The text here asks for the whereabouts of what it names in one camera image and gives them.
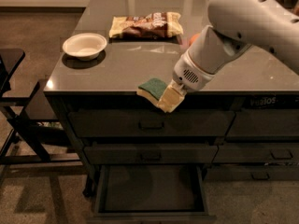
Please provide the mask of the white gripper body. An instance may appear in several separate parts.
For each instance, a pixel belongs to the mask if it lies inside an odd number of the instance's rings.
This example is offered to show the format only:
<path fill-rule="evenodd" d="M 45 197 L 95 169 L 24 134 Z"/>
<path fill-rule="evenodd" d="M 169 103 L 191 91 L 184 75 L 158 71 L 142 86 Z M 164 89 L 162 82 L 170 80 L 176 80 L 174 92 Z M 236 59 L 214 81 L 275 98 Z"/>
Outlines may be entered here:
<path fill-rule="evenodd" d="M 214 76 L 197 66 L 188 51 L 181 55 L 173 70 L 173 80 L 186 91 L 200 91 Z"/>

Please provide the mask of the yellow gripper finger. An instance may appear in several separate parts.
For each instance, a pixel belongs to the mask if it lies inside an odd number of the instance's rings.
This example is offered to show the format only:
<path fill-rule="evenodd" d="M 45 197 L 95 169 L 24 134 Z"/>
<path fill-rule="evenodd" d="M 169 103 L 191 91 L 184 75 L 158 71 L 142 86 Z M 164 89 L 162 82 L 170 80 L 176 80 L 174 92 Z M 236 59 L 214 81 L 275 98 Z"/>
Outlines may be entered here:
<path fill-rule="evenodd" d="M 172 113 L 183 102 L 186 94 L 184 85 L 172 80 L 164 90 L 157 106 L 165 113 Z"/>

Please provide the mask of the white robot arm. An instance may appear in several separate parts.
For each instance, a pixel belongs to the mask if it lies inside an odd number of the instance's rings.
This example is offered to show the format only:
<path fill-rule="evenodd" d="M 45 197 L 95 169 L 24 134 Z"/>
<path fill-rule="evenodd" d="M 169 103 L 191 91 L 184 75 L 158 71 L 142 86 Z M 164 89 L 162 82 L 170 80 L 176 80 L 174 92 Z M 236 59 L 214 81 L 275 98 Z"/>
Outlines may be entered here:
<path fill-rule="evenodd" d="M 299 70 L 298 17 L 276 0 L 209 0 L 207 25 L 181 55 L 157 106 L 174 111 L 189 91 L 200 91 L 227 63 L 254 45 Z"/>

